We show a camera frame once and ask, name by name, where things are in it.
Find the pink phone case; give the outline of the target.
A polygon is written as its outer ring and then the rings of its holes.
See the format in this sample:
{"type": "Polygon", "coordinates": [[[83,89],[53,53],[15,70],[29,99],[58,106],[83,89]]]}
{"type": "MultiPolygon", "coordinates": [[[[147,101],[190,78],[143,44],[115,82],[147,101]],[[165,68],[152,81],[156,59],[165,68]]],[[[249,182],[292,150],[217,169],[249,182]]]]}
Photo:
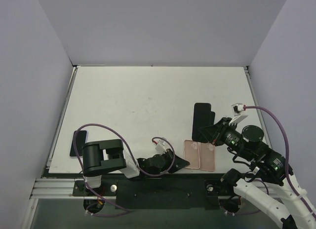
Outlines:
{"type": "Polygon", "coordinates": [[[200,170],[215,171],[215,146],[211,143],[200,143],[200,170]]]}

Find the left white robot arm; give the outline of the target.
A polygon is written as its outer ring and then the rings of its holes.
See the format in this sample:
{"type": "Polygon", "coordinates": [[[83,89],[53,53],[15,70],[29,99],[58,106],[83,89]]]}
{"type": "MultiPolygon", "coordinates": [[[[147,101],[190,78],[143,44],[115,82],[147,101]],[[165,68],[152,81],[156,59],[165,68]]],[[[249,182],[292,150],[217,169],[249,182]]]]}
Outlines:
{"type": "Polygon", "coordinates": [[[119,171],[128,179],[158,177],[175,173],[190,163],[178,157],[164,138],[153,138],[157,154],[149,158],[132,157],[124,150],[121,139],[86,143],[82,147],[84,189],[97,195],[102,188],[102,175],[119,171]]]}

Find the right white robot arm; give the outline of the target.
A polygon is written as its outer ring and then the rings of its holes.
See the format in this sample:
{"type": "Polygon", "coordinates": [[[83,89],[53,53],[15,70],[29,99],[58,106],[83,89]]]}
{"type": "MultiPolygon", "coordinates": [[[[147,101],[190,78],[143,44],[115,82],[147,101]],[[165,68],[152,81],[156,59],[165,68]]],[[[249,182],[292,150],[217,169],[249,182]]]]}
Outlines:
{"type": "Polygon", "coordinates": [[[263,142],[264,132],[256,125],[247,125],[241,132],[232,118],[217,123],[212,117],[193,120],[192,140],[227,150],[243,160],[249,170],[240,173],[230,169],[220,182],[221,190],[245,198],[269,216],[281,229],[314,229],[316,209],[300,187],[287,158],[263,142]]]}

